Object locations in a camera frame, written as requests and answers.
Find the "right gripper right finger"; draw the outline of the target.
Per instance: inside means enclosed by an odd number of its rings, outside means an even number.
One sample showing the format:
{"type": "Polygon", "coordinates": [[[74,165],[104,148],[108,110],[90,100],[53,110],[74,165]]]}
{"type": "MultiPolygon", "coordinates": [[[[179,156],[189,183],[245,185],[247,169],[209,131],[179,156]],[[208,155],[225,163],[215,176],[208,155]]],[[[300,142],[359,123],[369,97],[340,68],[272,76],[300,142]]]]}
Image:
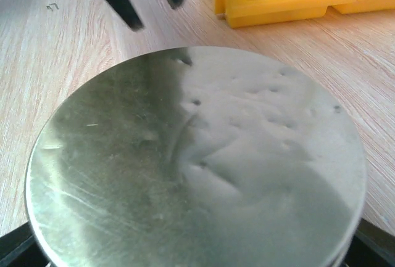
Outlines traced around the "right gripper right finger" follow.
{"type": "Polygon", "coordinates": [[[394,236],[363,218],[341,235],[340,246],[335,266],[394,266],[394,236]]]}

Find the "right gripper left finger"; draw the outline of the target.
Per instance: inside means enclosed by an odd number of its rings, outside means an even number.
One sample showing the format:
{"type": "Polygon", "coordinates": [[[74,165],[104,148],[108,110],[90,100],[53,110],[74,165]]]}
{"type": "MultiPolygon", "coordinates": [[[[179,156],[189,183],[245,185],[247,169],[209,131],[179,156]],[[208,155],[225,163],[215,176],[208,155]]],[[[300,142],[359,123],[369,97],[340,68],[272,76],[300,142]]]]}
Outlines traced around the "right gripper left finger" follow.
{"type": "Polygon", "coordinates": [[[1,267],[45,267],[49,264],[29,223],[2,236],[0,251],[1,267]]]}

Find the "white jar lid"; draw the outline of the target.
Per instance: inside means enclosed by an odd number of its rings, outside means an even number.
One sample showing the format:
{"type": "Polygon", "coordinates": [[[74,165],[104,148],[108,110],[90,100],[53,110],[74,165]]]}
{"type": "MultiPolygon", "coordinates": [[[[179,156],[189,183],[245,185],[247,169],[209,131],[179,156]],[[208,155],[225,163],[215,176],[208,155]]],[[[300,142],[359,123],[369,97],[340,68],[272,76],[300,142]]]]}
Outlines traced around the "white jar lid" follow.
{"type": "Polygon", "coordinates": [[[41,130],[25,196],[56,266],[339,266],[366,187],[356,126],[322,85],[196,46],[80,86],[41,130]]]}

